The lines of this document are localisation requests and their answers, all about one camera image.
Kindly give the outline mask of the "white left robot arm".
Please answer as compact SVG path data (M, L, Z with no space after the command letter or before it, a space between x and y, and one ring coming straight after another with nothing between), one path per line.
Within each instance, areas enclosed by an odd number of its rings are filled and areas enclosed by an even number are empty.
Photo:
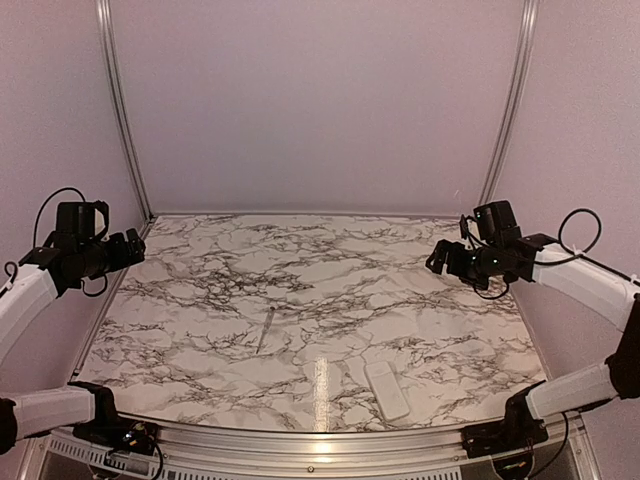
M19 263L10 262L1 288L1 357L5 358L27 327L71 289L144 261L146 245L134 229L104 240L65 238L54 232L47 246L31 250ZM19 440L58 427L74 426L106 445L119 444L127 432L107 387L79 382L27 393L1 394L1 452Z

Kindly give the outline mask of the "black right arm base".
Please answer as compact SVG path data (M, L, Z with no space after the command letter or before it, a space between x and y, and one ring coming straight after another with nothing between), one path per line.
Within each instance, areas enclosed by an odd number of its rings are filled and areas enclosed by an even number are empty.
M467 456L478 458L533 447L549 435L544 422L529 411L526 394L518 393L506 401L501 420L464 427L461 438Z

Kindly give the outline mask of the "white remote control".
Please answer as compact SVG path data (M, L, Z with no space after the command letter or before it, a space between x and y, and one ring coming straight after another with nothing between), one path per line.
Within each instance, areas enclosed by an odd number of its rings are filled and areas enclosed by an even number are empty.
M399 420L410 414L410 407L388 362L366 364L364 372L386 421Z

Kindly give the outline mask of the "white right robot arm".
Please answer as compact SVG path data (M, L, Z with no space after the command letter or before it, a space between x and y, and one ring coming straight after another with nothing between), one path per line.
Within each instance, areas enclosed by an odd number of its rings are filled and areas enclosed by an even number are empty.
M624 278L582 255L564 251L544 234L520 238L501 248L474 250L460 242L441 240L425 262L434 274L447 273L478 290L501 276L507 284L519 279L554 289L583 304L622 333L613 354L581 370L543 382L524 394L525 410L501 419L495 438L515 448L534 431L534 420L595 408L615 398L639 397L639 282Z

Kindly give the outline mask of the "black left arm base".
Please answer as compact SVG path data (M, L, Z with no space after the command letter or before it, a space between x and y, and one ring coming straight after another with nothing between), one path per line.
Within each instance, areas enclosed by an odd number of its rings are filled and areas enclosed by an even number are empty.
M122 451L154 455L159 432L156 423L122 417L116 409L114 394L108 387L84 381L69 382L68 386L90 392L95 407L90 421L73 427L75 437L109 447L112 453Z

